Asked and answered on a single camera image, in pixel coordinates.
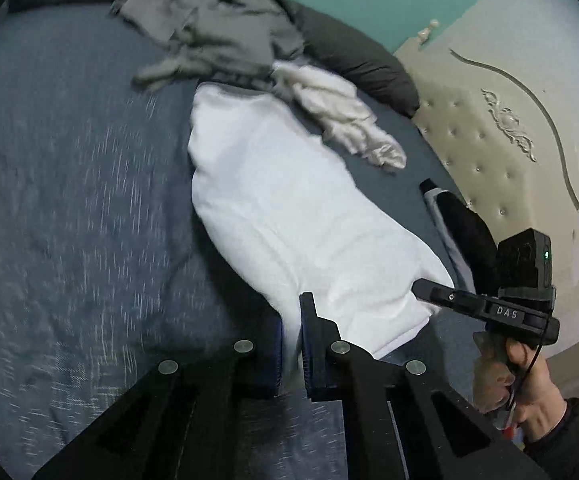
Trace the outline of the person right hand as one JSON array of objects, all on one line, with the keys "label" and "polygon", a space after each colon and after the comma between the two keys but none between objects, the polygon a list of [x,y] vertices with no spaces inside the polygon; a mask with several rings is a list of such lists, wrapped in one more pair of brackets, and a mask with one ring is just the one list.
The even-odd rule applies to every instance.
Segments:
[{"label": "person right hand", "polygon": [[514,406],[511,427],[523,430],[529,442],[547,436],[564,418],[567,402],[552,382],[547,361],[527,344],[473,335],[480,356],[475,361],[473,401],[480,413]]}]

